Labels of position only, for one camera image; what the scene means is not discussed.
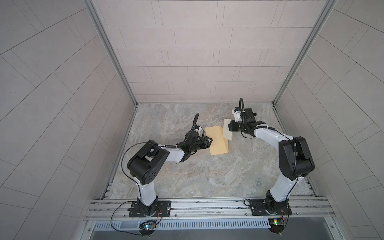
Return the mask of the tan kraft envelope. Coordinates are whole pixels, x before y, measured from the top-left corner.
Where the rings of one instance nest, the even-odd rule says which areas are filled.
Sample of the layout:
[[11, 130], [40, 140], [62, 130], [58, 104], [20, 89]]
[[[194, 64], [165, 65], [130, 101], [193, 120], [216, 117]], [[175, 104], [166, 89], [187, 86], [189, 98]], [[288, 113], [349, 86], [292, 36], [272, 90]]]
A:
[[213, 139], [210, 146], [211, 156], [227, 154], [229, 152], [229, 140], [223, 138], [223, 128], [221, 126], [205, 128], [207, 137]]

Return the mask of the beige lined letter paper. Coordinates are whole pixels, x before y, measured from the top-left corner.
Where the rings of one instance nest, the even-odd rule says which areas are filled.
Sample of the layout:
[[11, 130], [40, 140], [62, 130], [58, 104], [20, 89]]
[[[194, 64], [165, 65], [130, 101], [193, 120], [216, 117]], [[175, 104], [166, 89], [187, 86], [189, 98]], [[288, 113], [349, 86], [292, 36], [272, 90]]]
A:
[[230, 119], [224, 119], [223, 123], [223, 138], [227, 140], [233, 139], [233, 133], [230, 131], [229, 124], [231, 123]]

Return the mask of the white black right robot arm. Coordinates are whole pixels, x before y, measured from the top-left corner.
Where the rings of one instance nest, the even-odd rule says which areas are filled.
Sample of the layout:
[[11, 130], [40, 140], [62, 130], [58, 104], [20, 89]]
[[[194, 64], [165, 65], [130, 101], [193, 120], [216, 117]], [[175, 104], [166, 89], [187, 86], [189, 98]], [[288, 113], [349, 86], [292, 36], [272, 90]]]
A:
[[289, 196], [294, 187], [315, 169], [307, 140], [292, 137], [256, 121], [256, 113], [245, 108], [244, 100], [232, 110], [235, 117], [229, 124], [230, 132], [240, 132], [246, 139], [258, 138], [278, 150], [280, 176], [274, 186], [267, 191], [263, 209], [269, 215], [289, 215]]

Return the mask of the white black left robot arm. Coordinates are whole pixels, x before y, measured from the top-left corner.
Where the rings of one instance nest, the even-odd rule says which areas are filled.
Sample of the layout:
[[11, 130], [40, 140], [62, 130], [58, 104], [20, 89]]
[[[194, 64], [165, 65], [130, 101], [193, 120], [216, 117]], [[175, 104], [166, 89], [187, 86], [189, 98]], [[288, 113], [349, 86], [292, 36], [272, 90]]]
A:
[[140, 214], [151, 217], [157, 211], [158, 195], [155, 192], [154, 180], [164, 163], [182, 163], [198, 150], [210, 148], [213, 139], [206, 136], [204, 129], [197, 124], [198, 118], [199, 113], [196, 113], [192, 128], [180, 143], [161, 146], [149, 140], [128, 161], [128, 178], [138, 185], [137, 210]]

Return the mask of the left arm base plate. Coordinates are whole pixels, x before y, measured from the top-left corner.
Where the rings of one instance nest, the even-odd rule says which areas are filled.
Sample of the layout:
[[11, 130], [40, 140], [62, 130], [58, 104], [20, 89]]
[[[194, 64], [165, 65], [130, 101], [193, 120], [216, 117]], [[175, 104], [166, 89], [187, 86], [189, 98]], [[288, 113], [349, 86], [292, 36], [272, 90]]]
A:
[[134, 201], [129, 208], [130, 218], [144, 217], [169, 217], [171, 210], [171, 201], [155, 200], [150, 206], [144, 205], [141, 201]]

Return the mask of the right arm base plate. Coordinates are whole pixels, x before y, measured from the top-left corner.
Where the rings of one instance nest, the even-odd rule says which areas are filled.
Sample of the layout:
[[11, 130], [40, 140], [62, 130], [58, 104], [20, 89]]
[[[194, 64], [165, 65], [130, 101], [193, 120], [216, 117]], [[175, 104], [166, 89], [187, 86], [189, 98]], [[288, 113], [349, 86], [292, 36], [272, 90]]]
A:
[[288, 201], [276, 202], [274, 199], [249, 200], [253, 216], [292, 215]]

